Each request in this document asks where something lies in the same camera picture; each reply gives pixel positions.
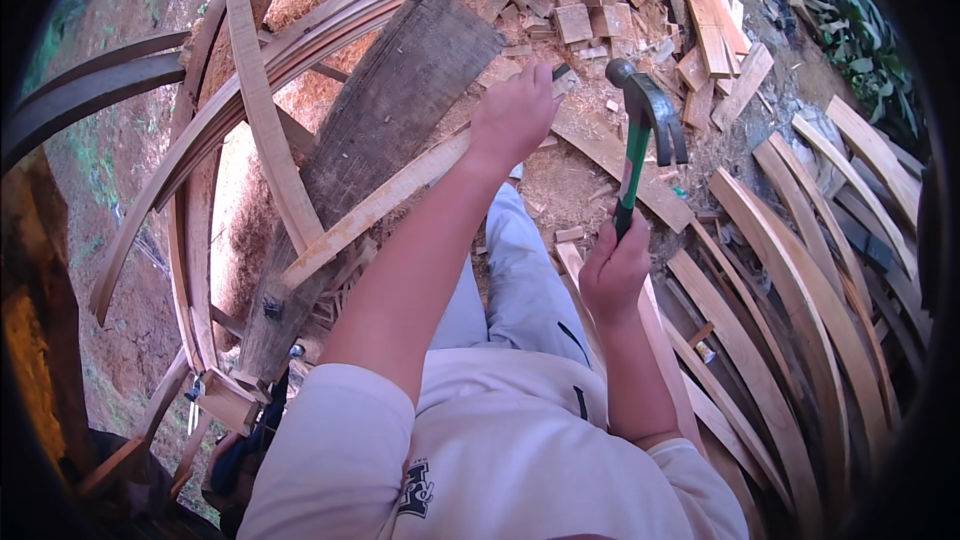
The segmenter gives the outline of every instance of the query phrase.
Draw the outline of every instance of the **leg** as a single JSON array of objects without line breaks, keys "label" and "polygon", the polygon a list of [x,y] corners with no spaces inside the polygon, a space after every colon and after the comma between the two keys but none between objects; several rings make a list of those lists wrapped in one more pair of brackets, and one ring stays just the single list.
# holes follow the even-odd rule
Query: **leg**
[{"label": "leg", "polygon": [[510,184],[500,186],[486,214],[486,248],[490,344],[558,355],[590,367],[577,309]]},{"label": "leg", "polygon": [[468,348],[486,341],[487,316],[480,300],[480,290],[474,280],[471,258],[467,256],[457,288],[453,290],[453,296],[446,305],[427,350]]}]

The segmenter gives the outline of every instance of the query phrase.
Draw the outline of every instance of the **right hand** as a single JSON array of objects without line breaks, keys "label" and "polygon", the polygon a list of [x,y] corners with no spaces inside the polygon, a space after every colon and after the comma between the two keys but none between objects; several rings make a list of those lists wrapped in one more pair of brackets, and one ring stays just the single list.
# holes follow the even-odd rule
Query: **right hand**
[{"label": "right hand", "polygon": [[637,301],[650,273],[650,228],[639,211],[617,244],[614,223],[606,221],[580,270],[580,294],[597,327],[634,324]]}]

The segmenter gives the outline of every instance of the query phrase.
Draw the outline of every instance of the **weathered wooden board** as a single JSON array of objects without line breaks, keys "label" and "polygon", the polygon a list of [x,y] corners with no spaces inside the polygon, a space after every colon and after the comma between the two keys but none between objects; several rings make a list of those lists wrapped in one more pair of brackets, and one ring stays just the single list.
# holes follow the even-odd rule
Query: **weathered wooden board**
[{"label": "weathered wooden board", "polygon": [[[320,221],[328,227],[339,222],[406,166],[505,45],[502,35],[459,0],[408,0],[400,7],[343,84],[318,131],[323,142],[300,170]],[[416,89],[417,100],[410,100],[410,89]],[[296,255],[278,228],[252,300],[238,366],[260,379],[276,371],[339,270],[334,261],[291,291],[281,274]],[[264,315],[264,300],[282,304],[279,320]]]}]

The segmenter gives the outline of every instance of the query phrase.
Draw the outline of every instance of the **wood chip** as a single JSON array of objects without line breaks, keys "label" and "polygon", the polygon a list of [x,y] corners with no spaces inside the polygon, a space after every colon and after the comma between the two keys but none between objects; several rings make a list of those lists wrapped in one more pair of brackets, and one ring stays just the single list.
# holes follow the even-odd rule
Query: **wood chip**
[{"label": "wood chip", "polygon": [[568,243],[570,241],[580,240],[583,236],[584,226],[582,225],[578,225],[577,227],[573,227],[568,230],[557,230],[558,243]]}]

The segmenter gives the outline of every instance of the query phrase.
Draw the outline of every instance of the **hammer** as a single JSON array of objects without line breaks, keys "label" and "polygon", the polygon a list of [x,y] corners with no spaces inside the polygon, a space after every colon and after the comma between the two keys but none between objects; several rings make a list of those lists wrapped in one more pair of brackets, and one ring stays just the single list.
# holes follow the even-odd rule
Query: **hammer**
[{"label": "hammer", "polygon": [[[677,165],[687,162],[687,142],[684,130],[680,126],[673,103],[664,91],[654,83],[646,73],[639,72],[626,59],[613,59],[606,65],[606,79],[623,91],[630,127],[627,132],[627,158],[623,164],[623,177],[620,181],[620,195],[613,213],[613,226],[616,228],[616,241],[630,229],[634,219],[634,205],[637,202],[637,188],[641,183],[643,155],[650,142],[650,131],[656,141],[656,164],[666,167],[676,153]],[[673,150],[670,137],[673,137]]]}]

